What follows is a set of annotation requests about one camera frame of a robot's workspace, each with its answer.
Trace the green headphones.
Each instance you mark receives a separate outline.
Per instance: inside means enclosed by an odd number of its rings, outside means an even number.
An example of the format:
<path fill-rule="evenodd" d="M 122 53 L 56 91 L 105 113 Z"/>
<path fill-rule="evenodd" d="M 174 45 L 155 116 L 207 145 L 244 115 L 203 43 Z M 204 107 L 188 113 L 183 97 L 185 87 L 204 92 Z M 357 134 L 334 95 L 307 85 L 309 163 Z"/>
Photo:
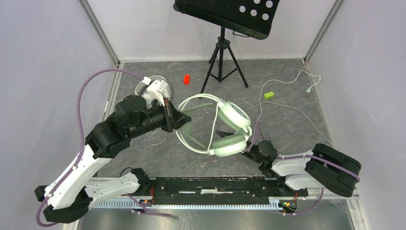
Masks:
<path fill-rule="evenodd" d="M 213 122 L 209 124 L 210 138 L 204 143 L 194 136 L 192 123 L 189 122 L 176 131 L 177 138 L 188 150 L 217 157 L 227 157 L 244 152 L 248 140 L 253 135 L 251 119 L 238 105 L 207 93 L 200 93 L 183 100 L 179 111 L 190 111 L 193 115 L 198 109 L 214 106 Z M 221 138 L 215 131 L 236 132 L 237 134 Z"/>

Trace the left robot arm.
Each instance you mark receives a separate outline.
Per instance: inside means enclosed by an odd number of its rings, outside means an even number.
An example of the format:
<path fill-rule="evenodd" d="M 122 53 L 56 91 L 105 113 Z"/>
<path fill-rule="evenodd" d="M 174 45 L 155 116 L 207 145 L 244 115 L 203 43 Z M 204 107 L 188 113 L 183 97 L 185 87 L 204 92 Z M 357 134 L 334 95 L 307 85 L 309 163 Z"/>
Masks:
<path fill-rule="evenodd" d="M 108 118 L 82 138 L 78 155 L 50 185 L 35 189 L 41 203 L 37 214 L 44 215 L 46 226 L 71 223 L 91 208 L 122 195 L 150 195 L 152 182 L 141 168 L 97 185 L 88 185 L 95 173 L 130 146 L 131 140 L 156 129 L 175 131 L 191 118 L 178 111 L 169 99 L 147 107 L 146 100 L 129 95 L 119 102 Z"/>

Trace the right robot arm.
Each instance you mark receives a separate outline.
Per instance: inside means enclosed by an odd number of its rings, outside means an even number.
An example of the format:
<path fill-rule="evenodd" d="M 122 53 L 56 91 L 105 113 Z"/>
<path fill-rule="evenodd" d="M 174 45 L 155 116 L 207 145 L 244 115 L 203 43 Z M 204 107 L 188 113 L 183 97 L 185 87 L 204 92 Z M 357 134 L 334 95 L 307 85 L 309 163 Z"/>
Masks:
<path fill-rule="evenodd" d="M 328 145 L 317 143 L 304 153 L 283 155 L 269 140 L 258 144 L 247 141 L 242 145 L 241 135 L 219 130 L 216 134 L 257 163 L 265 177 L 275 178 L 277 191 L 283 196 L 302 189 L 325 188 L 339 196 L 351 197 L 360 182 L 361 163 Z"/>

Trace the white grey headphones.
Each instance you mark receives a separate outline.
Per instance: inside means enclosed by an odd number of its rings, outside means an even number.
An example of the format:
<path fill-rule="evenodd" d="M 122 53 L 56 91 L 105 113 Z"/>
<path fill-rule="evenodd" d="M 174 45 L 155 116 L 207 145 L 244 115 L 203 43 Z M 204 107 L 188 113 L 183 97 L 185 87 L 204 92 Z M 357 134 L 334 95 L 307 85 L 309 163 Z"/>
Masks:
<path fill-rule="evenodd" d="M 135 95 L 143 97 L 148 103 L 157 100 L 163 104 L 163 99 L 171 99 L 171 88 L 166 79 L 159 75 L 144 77 L 135 88 Z"/>

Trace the red small block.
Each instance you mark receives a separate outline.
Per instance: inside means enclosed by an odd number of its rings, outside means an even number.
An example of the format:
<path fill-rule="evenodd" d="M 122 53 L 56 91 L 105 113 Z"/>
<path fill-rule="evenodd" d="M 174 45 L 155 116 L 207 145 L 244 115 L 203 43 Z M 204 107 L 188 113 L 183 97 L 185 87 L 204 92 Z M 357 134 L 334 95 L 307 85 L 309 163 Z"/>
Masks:
<path fill-rule="evenodd" d="M 190 84 L 190 79 L 191 79 L 191 77 L 190 77 L 189 74 L 184 75 L 183 84 L 184 85 L 189 85 Z"/>

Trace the green small block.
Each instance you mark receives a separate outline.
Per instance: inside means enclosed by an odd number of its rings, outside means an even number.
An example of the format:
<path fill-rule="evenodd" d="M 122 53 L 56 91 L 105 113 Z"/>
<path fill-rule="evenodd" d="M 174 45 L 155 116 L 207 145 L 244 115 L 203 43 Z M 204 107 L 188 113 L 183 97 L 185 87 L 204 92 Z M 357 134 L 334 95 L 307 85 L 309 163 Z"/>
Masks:
<path fill-rule="evenodd" d="M 269 100 L 269 99 L 272 99 L 274 96 L 275 96 L 275 93 L 274 93 L 274 92 L 267 92 L 267 93 L 265 93 L 265 94 L 263 95 L 263 99 L 264 99 L 264 100 Z"/>

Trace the black music stand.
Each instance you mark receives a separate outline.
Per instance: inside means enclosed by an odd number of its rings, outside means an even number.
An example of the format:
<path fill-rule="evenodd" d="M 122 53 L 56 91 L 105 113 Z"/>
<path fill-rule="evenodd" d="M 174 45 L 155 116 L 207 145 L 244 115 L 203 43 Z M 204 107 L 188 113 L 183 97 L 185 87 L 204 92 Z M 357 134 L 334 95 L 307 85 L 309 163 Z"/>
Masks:
<path fill-rule="evenodd" d="M 233 35 L 264 40 L 268 38 L 272 22 L 280 0 L 176 0 L 173 9 L 182 14 L 218 25 L 220 36 L 209 59 L 210 67 L 205 77 L 201 93 L 204 92 L 209 78 L 224 81 L 234 72 L 239 72 L 245 87 L 249 84 L 230 47 L 231 42 L 225 38 L 226 30 Z M 235 68 L 223 74 L 224 52 L 228 51 Z"/>

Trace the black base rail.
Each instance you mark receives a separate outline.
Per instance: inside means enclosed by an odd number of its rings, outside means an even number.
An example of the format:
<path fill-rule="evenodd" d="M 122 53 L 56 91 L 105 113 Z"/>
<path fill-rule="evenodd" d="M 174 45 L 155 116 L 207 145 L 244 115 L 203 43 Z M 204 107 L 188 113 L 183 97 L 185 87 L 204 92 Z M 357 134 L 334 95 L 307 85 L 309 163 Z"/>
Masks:
<path fill-rule="evenodd" d="M 155 177 L 133 196 L 150 196 L 154 205 L 265 205 L 270 197 L 306 197 L 277 179 L 253 177 Z"/>

